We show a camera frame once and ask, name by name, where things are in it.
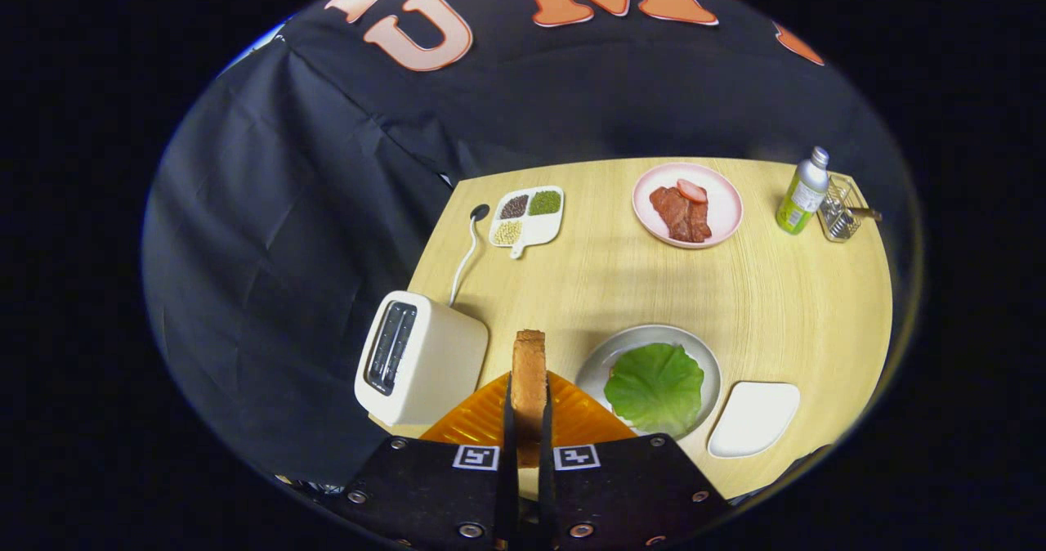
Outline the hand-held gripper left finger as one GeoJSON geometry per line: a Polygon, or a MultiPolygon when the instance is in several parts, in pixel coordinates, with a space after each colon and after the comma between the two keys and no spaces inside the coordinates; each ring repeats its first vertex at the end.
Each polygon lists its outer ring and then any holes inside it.
{"type": "Polygon", "coordinates": [[[507,550],[519,506],[511,375],[492,384],[499,446],[391,436],[328,499],[329,513],[385,550],[507,550]]]}

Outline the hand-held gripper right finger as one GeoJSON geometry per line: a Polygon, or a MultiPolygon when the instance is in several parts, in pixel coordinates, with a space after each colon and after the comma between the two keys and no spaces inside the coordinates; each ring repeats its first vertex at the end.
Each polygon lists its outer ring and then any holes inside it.
{"type": "Polygon", "coordinates": [[[604,406],[548,376],[539,521],[554,550],[672,550],[732,507],[668,434],[631,435],[604,406]]]}

